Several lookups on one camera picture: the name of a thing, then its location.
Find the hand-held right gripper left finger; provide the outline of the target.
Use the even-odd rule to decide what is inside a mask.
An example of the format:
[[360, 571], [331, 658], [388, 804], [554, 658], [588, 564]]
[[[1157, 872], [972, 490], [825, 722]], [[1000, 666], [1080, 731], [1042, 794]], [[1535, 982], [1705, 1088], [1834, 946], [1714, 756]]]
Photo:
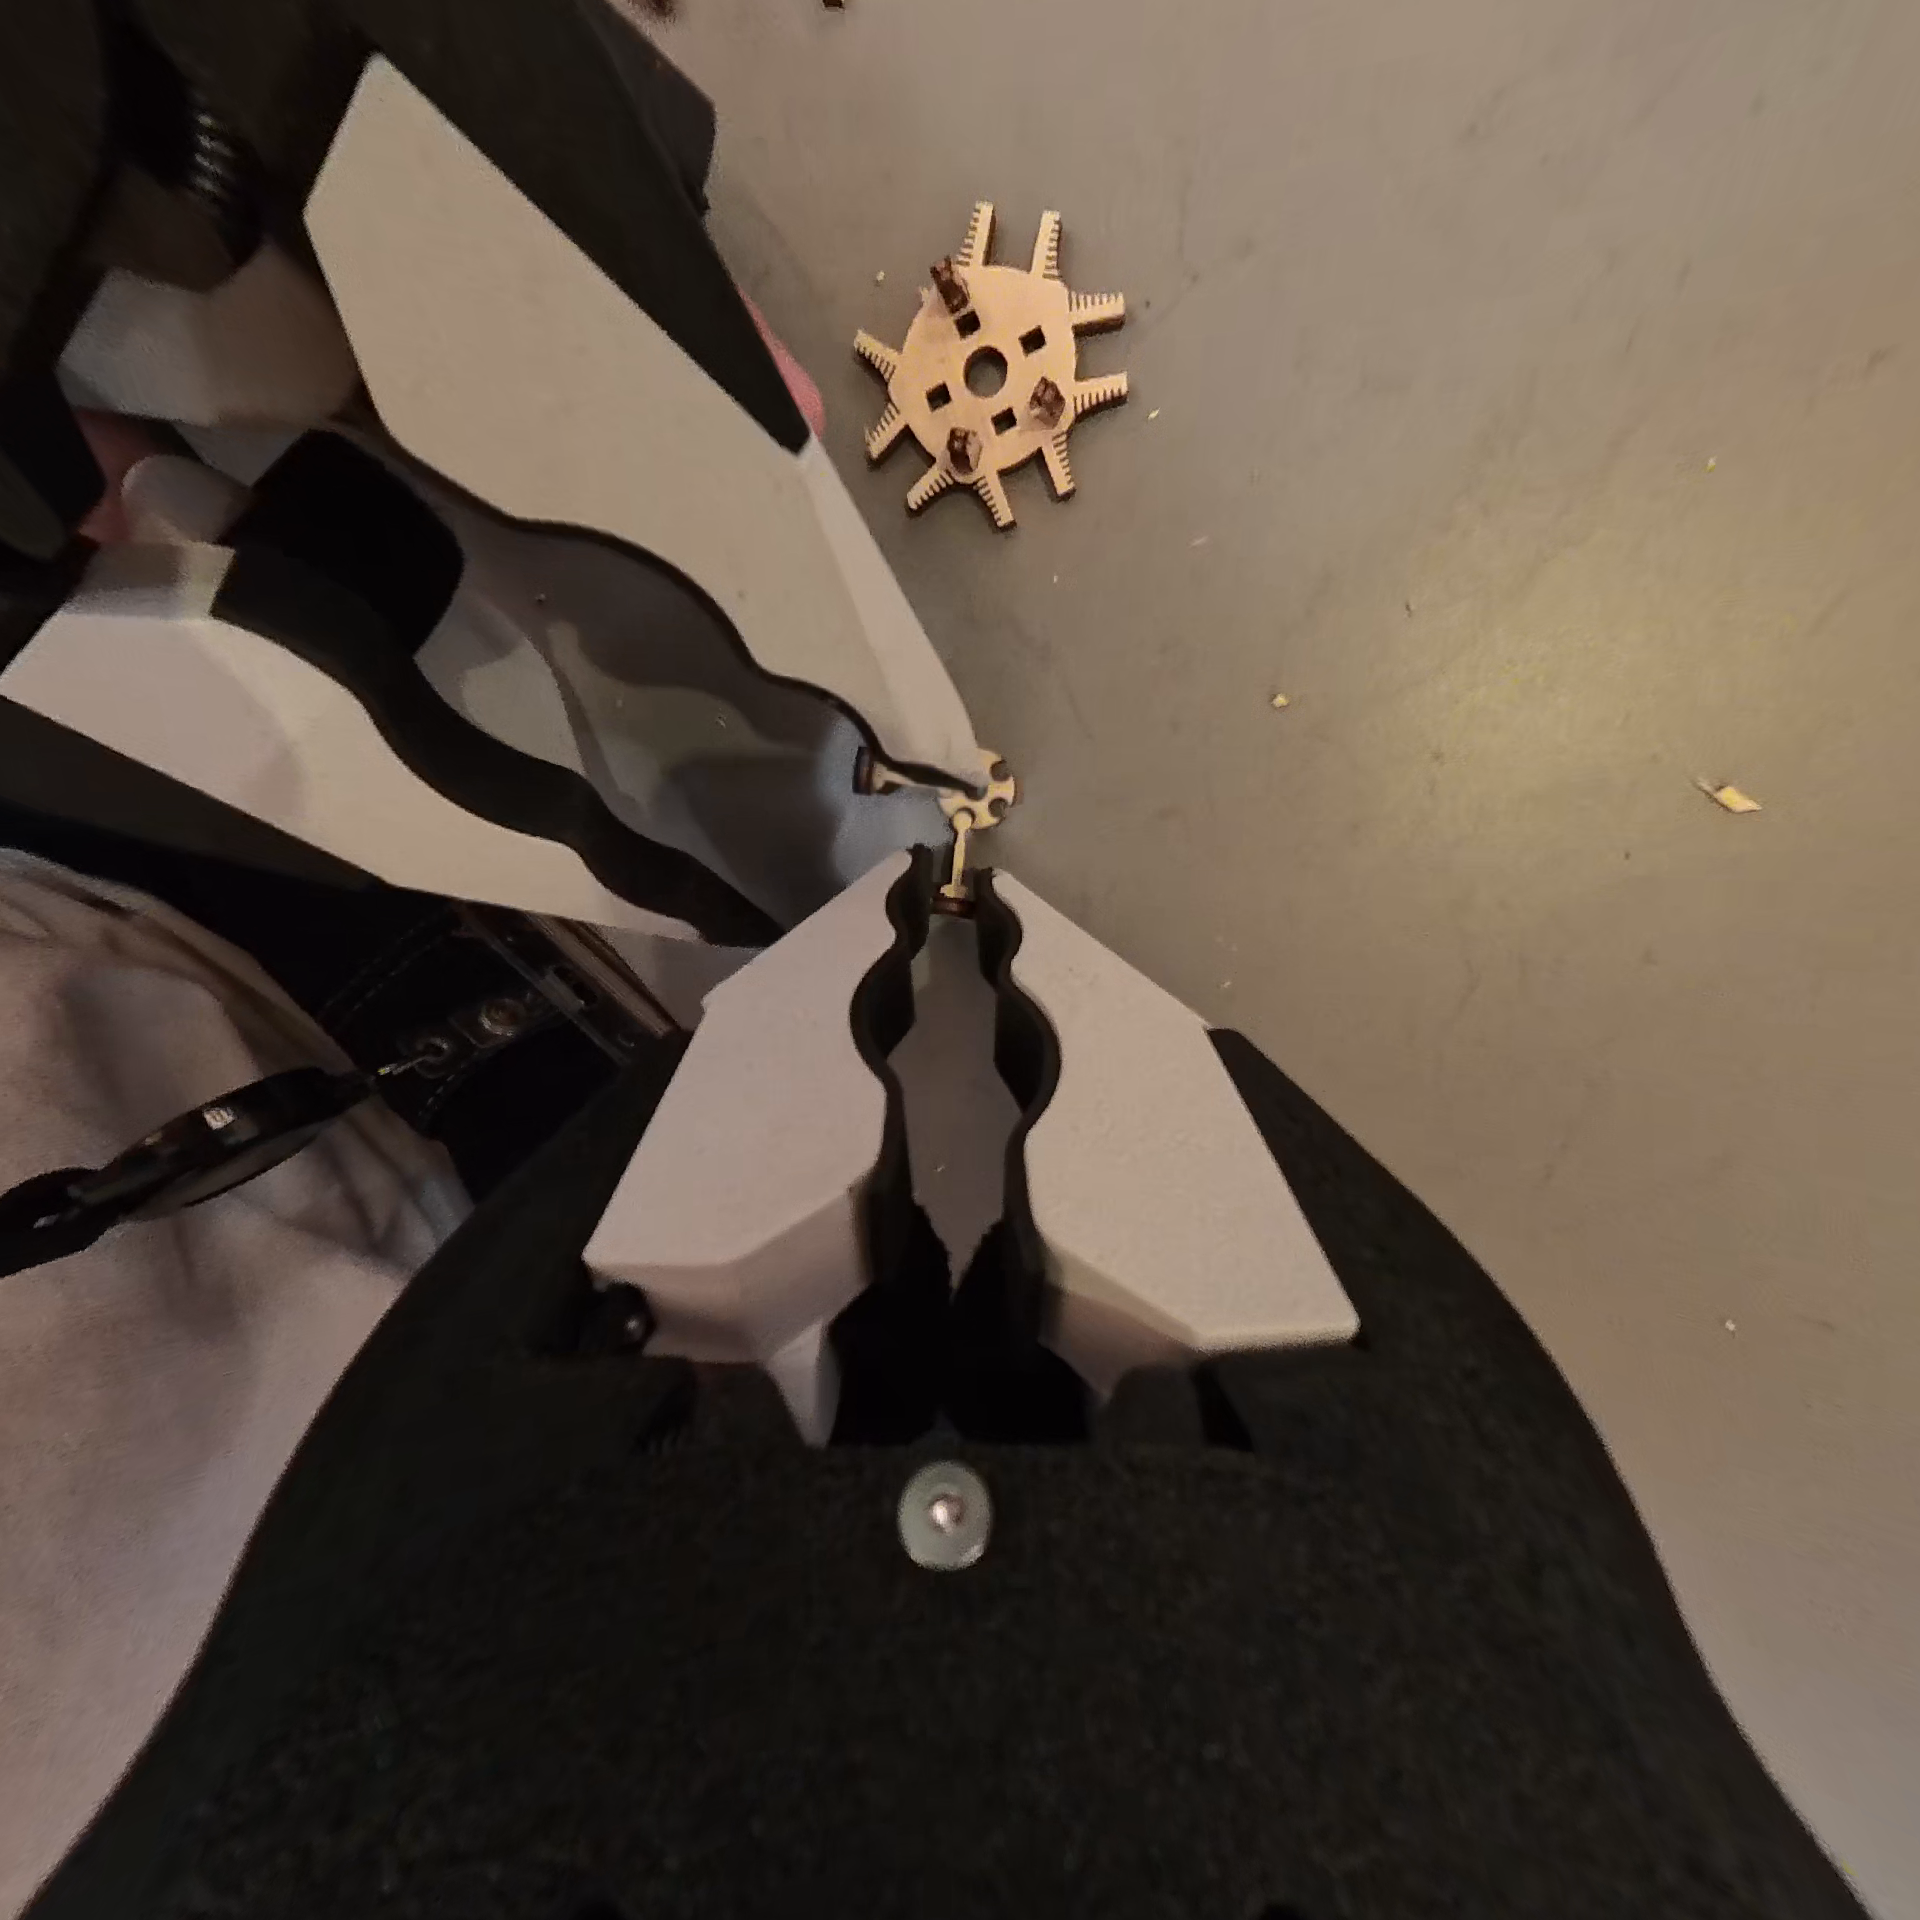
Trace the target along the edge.
[[884, 854], [709, 992], [583, 1250], [650, 1358], [765, 1376], [817, 1448], [943, 1417], [953, 1265], [895, 1070], [931, 890], [931, 853]]

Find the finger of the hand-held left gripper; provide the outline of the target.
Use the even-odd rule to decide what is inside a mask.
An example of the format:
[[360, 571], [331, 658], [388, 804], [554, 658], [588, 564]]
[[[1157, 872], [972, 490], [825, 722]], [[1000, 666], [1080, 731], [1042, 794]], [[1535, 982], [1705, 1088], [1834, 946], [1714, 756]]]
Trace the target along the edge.
[[301, 434], [211, 541], [117, 544], [5, 698], [405, 892], [763, 948], [779, 923], [593, 782], [477, 726], [420, 653], [467, 555], [391, 466]]
[[775, 681], [889, 765], [978, 773], [957, 688], [817, 437], [735, 401], [388, 60], [305, 208], [376, 411], [515, 522], [608, 537], [699, 587]]

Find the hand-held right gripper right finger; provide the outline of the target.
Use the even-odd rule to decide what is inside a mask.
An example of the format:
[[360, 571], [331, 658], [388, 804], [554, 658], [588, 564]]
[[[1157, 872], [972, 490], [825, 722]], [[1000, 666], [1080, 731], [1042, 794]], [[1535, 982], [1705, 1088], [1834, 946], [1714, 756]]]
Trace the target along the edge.
[[1353, 1344], [1215, 1026], [1010, 873], [976, 882], [976, 940], [1020, 1114], [1002, 1221], [1042, 1349], [1108, 1401], [1145, 1369]]

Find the pale wooden toothed spoke wheel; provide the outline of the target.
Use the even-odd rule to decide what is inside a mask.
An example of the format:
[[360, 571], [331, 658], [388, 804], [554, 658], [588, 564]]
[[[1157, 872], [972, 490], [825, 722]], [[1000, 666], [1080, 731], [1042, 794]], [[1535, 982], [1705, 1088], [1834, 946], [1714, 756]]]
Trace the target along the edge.
[[1010, 476], [1035, 466], [1057, 501], [1072, 499], [1074, 429], [1123, 406], [1132, 384], [1124, 373], [1081, 371], [1084, 340], [1121, 332], [1130, 304], [1069, 285], [1064, 212], [1041, 214], [1027, 260], [1002, 259], [997, 230], [997, 205], [973, 203], [962, 243], [929, 267], [904, 338], [861, 329], [855, 356], [884, 393], [865, 434], [869, 464], [884, 464], [904, 442], [924, 460], [905, 515], [972, 496], [1004, 536], [1018, 528]]

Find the grey desk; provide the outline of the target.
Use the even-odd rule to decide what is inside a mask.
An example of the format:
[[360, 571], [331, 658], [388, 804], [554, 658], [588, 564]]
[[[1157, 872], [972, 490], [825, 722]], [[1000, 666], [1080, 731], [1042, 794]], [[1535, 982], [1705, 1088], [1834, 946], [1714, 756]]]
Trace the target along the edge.
[[[1025, 779], [1010, 868], [1447, 1221], [1915, 1916], [1915, 4], [682, 4], [714, 230]], [[905, 515], [997, 205], [1130, 317]], [[1737, 819], [1696, 779], [1763, 802]]]

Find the person's left hand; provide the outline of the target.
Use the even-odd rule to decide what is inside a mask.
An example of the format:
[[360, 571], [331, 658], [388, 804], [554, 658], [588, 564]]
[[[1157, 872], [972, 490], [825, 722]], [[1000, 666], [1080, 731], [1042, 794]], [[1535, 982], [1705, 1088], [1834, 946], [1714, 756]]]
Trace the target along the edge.
[[800, 360], [787, 347], [787, 342], [775, 333], [773, 324], [762, 313], [757, 301], [745, 290], [739, 290], [739, 293], [740, 293], [744, 304], [751, 312], [751, 317], [757, 328], [757, 333], [760, 333], [762, 342], [765, 346], [768, 354], [775, 360], [775, 366], [781, 376], [784, 389], [788, 392], [791, 401], [799, 404], [799, 410], [800, 410], [800, 413], [808, 424], [808, 433], [817, 442], [823, 442], [825, 440], [825, 401], [821, 395], [818, 384], [804, 371]]

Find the clear badge holder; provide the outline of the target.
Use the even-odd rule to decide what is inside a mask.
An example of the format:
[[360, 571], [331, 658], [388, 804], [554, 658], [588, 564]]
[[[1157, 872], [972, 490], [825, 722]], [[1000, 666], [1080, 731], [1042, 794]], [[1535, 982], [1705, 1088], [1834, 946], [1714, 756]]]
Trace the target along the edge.
[[687, 1036], [683, 1022], [600, 929], [495, 904], [456, 904], [452, 914], [464, 938], [516, 973], [529, 1001], [570, 1025], [613, 1066]]

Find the person's white shirt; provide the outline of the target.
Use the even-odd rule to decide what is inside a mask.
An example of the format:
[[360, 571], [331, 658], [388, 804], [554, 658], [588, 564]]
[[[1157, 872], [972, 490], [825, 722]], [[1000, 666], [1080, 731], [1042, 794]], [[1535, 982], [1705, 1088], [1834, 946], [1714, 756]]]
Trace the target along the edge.
[[[346, 1057], [256, 960], [3, 853], [7, 1190], [298, 1066]], [[468, 1212], [445, 1148], [371, 1105], [240, 1190], [5, 1278], [5, 1916], [121, 1784], [288, 1459]]]

